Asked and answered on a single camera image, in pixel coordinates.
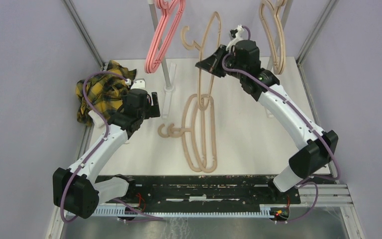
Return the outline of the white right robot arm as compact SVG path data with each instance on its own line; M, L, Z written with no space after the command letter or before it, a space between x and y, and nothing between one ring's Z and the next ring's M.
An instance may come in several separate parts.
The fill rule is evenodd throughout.
M195 66L219 78L229 75L238 79L244 92L273 114L298 148L288 166L269 182L267 195L271 202L282 202L289 189L335 162L337 133L326 132L300 110L276 75L261 66L255 41L240 40L230 47L220 45Z

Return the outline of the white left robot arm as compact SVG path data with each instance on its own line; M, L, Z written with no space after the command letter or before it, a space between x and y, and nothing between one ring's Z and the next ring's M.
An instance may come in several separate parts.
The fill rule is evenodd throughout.
M108 121L95 144L67 169L53 173L53 203L76 217L89 218L100 204L117 198L129 203L136 198L132 180L116 175L97 182L99 173L114 153L140 128L144 120L160 117L157 92L132 89L122 96L122 106Z

